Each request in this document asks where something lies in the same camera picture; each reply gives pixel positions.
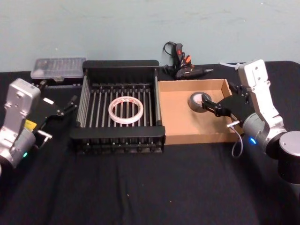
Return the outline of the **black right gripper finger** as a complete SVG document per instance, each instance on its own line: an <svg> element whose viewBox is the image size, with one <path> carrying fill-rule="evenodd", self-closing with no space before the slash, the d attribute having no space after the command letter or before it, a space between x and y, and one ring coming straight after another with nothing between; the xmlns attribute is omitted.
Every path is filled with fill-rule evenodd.
<svg viewBox="0 0 300 225"><path fill-rule="evenodd" d="M222 116L222 107L220 107L219 105L217 105L209 99L204 99L202 101L202 108L208 112L213 113L216 117Z"/></svg>
<svg viewBox="0 0 300 225"><path fill-rule="evenodd" d="M243 85L237 85L233 82L229 82L229 89L232 92L232 94L241 95L244 97L248 97L249 93L247 92L247 89Z"/></svg>

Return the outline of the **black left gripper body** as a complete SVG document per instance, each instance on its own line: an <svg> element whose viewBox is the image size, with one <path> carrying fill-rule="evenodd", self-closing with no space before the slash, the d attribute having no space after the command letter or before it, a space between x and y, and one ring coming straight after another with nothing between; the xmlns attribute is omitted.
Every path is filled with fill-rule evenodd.
<svg viewBox="0 0 300 225"><path fill-rule="evenodd" d="M62 119L64 112L55 103L50 104L44 100L39 100L35 109L29 113L25 120L24 127L36 133L41 130L50 120Z"/></svg>

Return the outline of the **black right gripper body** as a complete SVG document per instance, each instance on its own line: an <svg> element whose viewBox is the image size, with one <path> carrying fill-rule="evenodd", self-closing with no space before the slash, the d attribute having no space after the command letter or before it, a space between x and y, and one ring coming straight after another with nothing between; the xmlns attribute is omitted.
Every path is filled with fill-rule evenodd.
<svg viewBox="0 0 300 225"><path fill-rule="evenodd" d="M254 108L246 103L241 95L230 95L217 103L217 116L228 116L234 120L245 121L255 113Z"/></svg>

